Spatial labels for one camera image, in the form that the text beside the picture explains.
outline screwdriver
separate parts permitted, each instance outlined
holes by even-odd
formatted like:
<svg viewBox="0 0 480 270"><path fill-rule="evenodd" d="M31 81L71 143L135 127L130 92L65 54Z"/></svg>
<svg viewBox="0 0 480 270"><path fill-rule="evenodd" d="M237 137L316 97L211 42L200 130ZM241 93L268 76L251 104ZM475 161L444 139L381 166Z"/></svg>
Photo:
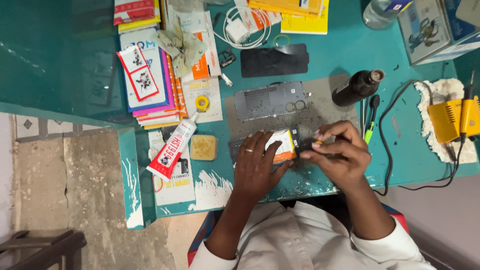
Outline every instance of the screwdriver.
<svg viewBox="0 0 480 270"><path fill-rule="evenodd" d="M368 129L365 131L365 142L367 143L367 145L370 142L370 138L372 137L373 126L375 125L375 114L377 113L378 105L380 105L380 96L375 95L370 101L370 107L372 108L372 121L370 122L370 126L368 127Z"/></svg>

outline red glue tube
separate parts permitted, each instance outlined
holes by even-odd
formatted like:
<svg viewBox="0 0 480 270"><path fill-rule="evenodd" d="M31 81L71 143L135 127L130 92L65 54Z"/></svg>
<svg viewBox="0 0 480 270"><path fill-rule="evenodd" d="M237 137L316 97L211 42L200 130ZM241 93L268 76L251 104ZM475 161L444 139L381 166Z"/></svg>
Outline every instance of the red glue tube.
<svg viewBox="0 0 480 270"><path fill-rule="evenodd" d="M172 133L167 143L162 147L155 159L147 166L147 170L160 177L165 182L170 181L173 169L180 158L185 146L197 129L195 120L198 112L189 119L183 119Z"/></svg>

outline black cable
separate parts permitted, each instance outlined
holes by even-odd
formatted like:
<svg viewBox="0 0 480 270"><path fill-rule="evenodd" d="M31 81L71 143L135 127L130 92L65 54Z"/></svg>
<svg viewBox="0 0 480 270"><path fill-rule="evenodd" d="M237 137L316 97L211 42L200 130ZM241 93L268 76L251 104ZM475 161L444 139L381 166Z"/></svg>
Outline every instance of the black cable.
<svg viewBox="0 0 480 270"><path fill-rule="evenodd" d="M393 169L393 157L392 157L392 153L390 152L390 148L388 147L388 144L387 144L387 141L385 139L385 136L384 136L384 133L383 133L383 130L382 130L382 121L383 119L385 118L385 116L388 114L388 112L393 108L393 106L395 105L395 103L397 102L397 100L400 98L400 96L403 94L403 92L405 92L405 90L410 86L412 85L413 83L421 83L423 84L429 91L429 94L430 94L430 105L432 105L433 103L433 98L432 98L432 90L430 89L430 86L428 86L428 84L424 83L423 81L419 81L419 80L411 80L410 82L407 83L407 85L405 85L403 87L403 89L398 93L398 95L395 97L395 99L393 100L392 104L390 104L390 106L383 112L382 116L380 117L380 120L378 122L378 131L380 133L380 138L382 139L382 142L385 146L385 151L387 152L387 156L388 156L388 167L387 167L387 173L385 175L385 191L382 193L380 193L379 191L377 190L373 190L375 191L376 193L378 193L379 195L381 196L386 196L387 193L388 193L388 187L389 187L389 184L390 184L390 176L392 175L392 169ZM460 150L461 148L463 147L463 143L460 144L460 149L458 151L458 156L460 157ZM458 166L459 164L455 164L454 162L454 169L452 171L452 173L447 176L447 177L444 177L442 179L439 179L437 181L441 181L441 180L445 180L445 179L448 179L450 178L450 181L449 183L447 183L447 185L449 185L452 180L453 180L453 177L455 176L455 173L458 169Z"/></svg>
<svg viewBox="0 0 480 270"><path fill-rule="evenodd" d="M453 181L453 177L455 176L456 171L458 170L458 167L460 166L460 152L462 152L463 144L464 144L464 142L460 143L460 148L458 149L458 154L456 156L456 161L455 161L456 163L454 162L455 167L454 167L454 170L453 170L453 172L450 176L450 180L448 180L448 183L446 183L444 185L424 185L424 186L417 187L417 188L409 188L409 187L405 187L405 186L402 186L402 185L399 185L399 187L404 188L404 189L408 189L408 190L411 190L411 191L416 191L416 190L426 188L426 187L446 187L446 186L450 185Z"/></svg>

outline plastic bottle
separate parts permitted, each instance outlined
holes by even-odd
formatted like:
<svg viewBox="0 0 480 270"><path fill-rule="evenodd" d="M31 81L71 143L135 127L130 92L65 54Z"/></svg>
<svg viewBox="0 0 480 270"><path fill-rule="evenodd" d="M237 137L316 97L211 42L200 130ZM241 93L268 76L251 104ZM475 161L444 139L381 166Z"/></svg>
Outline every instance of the plastic bottle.
<svg viewBox="0 0 480 270"><path fill-rule="evenodd" d="M403 8L400 5L389 7L394 0L372 0L363 11L363 22L377 30L389 26Z"/></svg>
<svg viewBox="0 0 480 270"><path fill-rule="evenodd" d="M172 133L167 143L164 144L155 159L147 166L147 170L168 182L173 169L179 160L182 151L188 145L188 141L197 129L195 121L198 118L196 111L189 119L183 119Z"/></svg>
<svg viewBox="0 0 480 270"><path fill-rule="evenodd" d="M373 95L384 78L385 73L381 69L359 71L333 92L332 100L340 107L350 106Z"/></svg>

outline white cloth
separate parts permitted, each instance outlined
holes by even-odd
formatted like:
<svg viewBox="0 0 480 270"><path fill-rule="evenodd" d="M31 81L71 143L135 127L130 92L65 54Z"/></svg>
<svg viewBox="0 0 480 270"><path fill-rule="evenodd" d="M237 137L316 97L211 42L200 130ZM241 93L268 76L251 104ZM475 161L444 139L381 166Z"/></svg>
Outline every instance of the white cloth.
<svg viewBox="0 0 480 270"><path fill-rule="evenodd" d="M221 259L200 244L192 270L434 270L396 221L385 238L362 240L329 213L302 202L257 205L243 230L235 260Z"/></svg>

